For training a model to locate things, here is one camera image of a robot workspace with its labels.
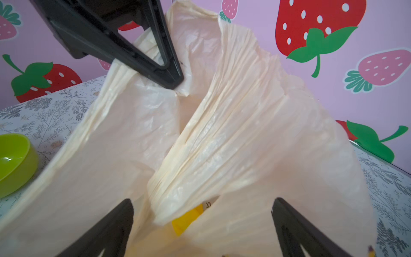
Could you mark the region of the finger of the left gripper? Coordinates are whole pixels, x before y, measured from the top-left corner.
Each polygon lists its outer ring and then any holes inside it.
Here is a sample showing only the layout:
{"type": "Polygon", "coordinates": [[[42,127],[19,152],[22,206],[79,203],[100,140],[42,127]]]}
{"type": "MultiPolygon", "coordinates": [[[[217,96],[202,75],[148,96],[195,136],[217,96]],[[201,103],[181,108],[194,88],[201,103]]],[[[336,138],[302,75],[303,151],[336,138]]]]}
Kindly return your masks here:
{"type": "Polygon", "coordinates": [[[119,60],[169,90],[184,81],[160,1],[38,0],[31,3],[73,58],[92,55],[105,62],[119,60]],[[163,64],[156,63],[120,35],[118,29],[130,21],[144,30],[152,30],[163,64]]]}

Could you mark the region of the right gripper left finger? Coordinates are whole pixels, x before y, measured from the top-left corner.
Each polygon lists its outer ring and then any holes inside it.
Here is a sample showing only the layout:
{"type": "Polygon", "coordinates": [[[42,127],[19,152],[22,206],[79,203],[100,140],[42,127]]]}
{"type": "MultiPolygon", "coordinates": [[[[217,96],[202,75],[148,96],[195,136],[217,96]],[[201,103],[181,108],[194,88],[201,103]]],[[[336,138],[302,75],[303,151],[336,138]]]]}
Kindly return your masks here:
{"type": "Polygon", "coordinates": [[[133,225],[130,199],[123,200],[59,257],[123,257],[133,225]]]}

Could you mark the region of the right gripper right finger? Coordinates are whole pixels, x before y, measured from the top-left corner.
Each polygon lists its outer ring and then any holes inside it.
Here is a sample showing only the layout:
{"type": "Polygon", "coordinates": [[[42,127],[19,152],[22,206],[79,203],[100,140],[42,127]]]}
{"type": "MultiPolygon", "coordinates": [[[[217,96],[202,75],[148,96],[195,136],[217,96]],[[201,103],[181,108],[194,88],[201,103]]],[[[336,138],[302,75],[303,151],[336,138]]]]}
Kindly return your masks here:
{"type": "Polygon", "coordinates": [[[271,211],[284,257],[349,257],[283,198],[276,198],[271,211]]]}

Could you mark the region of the yellow fake banana bunch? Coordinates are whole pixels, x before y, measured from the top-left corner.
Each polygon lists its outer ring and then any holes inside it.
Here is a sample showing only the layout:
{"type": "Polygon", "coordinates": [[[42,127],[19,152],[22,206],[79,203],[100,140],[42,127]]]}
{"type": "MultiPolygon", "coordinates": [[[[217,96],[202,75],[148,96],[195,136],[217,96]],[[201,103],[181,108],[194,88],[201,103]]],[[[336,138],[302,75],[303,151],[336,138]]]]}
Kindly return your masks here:
{"type": "Polygon", "coordinates": [[[172,221],[174,232],[180,236],[201,214],[203,214],[203,205],[200,204],[196,208],[185,213],[183,216],[172,221]]]}

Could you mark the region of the translucent beige plastic bag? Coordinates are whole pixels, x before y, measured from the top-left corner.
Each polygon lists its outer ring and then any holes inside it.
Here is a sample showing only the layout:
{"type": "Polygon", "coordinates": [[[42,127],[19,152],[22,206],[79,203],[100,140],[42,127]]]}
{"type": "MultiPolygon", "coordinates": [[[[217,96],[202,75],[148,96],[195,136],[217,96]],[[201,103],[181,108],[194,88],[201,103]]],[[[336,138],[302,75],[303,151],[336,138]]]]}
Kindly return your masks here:
{"type": "Polygon", "coordinates": [[[354,257],[377,240],[344,129],[253,32],[191,1],[166,16],[185,80],[114,61],[67,142],[1,219],[1,256],[54,257],[132,201],[128,257],[278,257],[281,197],[354,257]],[[180,236],[172,221],[202,204],[180,236]]]}

